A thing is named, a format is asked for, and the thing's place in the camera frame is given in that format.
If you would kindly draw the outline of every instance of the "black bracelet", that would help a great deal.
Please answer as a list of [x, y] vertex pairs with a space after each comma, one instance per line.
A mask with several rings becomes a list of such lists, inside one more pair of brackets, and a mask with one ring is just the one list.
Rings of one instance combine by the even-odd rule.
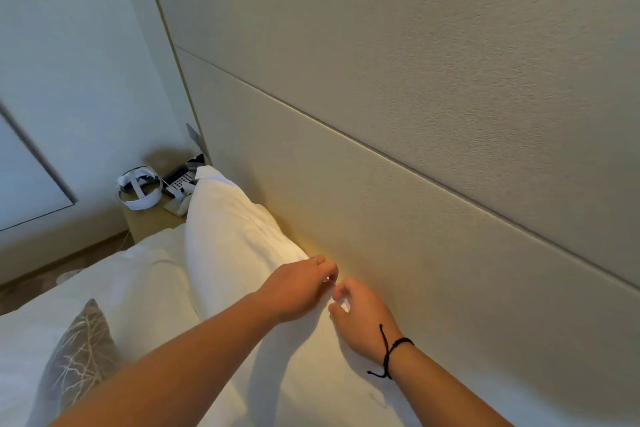
[[388, 378], [389, 380], [393, 380], [393, 378], [391, 378], [391, 375], [389, 375], [389, 356], [391, 355], [391, 352], [395, 350], [399, 344], [402, 344], [403, 342], [410, 342], [411, 344], [413, 344], [413, 341], [411, 341], [409, 338], [400, 338], [399, 340], [394, 342], [391, 345], [391, 349], [389, 349], [389, 342], [387, 341], [387, 336], [385, 336], [385, 332], [382, 330], [382, 324], [380, 324], [380, 332], [382, 333], [382, 339], [385, 342], [385, 349], [387, 351], [387, 354], [385, 355], [385, 360], [382, 362], [382, 366], [385, 368], [385, 374], [379, 375], [377, 373], [373, 373], [372, 371], [368, 371], [367, 373], [370, 375], [377, 376], [378, 378]]

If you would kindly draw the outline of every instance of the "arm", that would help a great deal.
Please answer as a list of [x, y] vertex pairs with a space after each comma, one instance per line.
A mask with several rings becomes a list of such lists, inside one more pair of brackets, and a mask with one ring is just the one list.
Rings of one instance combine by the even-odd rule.
[[[356, 279], [345, 279], [333, 292], [334, 300], [345, 296], [350, 298], [349, 312], [338, 304], [329, 306], [338, 333], [356, 353], [382, 365], [386, 350], [379, 325], [391, 345], [403, 337], [396, 320], [378, 293]], [[389, 373], [423, 426], [511, 425], [411, 343], [402, 343], [391, 353]]]
[[324, 257], [280, 266], [257, 292], [124, 368], [51, 427], [195, 427], [256, 344], [313, 309], [337, 275]]

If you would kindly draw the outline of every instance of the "pillowcase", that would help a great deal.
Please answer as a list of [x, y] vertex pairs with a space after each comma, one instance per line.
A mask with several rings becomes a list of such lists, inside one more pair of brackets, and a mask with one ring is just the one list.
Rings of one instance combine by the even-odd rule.
[[[255, 291], [278, 266], [308, 258], [268, 211], [210, 166], [198, 168], [186, 230], [191, 290], [201, 319]], [[341, 343], [329, 297], [276, 326], [238, 368], [202, 425], [395, 426], [420, 423], [394, 382]]]
[[123, 365], [104, 314], [91, 299], [44, 368], [25, 427], [45, 427]]

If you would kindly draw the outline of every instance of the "headboard panel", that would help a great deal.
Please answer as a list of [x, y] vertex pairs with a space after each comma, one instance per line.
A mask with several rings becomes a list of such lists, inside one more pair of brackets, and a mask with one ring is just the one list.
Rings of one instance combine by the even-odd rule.
[[508, 419], [638, 418], [635, 289], [178, 55], [213, 164], [309, 253], [380, 289], [405, 333]]

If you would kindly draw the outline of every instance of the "white pillow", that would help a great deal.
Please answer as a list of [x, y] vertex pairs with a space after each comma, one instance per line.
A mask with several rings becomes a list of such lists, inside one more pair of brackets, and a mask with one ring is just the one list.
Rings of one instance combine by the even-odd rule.
[[[255, 291], [283, 263], [307, 258], [266, 209], [212, 167], [198, 170], [186, 231], [189, 281], [201, 318]], [[254, 349], [203, 424], [420, 425], [380, 367], [348, 350], [326, 310], [276, 327]]]

